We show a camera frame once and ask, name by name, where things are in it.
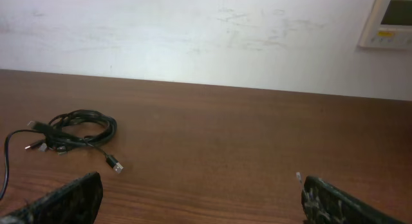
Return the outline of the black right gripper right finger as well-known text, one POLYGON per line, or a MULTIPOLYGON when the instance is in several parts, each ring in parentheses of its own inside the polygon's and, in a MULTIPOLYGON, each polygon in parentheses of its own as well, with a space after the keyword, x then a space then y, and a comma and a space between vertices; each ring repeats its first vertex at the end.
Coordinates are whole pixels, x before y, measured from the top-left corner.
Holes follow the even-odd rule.
POLYGON ((301 204, 309 223, 403 224, 315 176, 307 176, 301 204))

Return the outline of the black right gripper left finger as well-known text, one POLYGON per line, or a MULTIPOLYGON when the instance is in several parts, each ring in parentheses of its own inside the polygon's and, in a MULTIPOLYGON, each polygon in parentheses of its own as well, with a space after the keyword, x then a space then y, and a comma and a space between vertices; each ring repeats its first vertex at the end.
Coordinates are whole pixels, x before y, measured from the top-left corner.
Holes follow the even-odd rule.
POLYGON ((2 224, 94 224, 103 198, 98 172, 65 186, 1 217, 2 224))

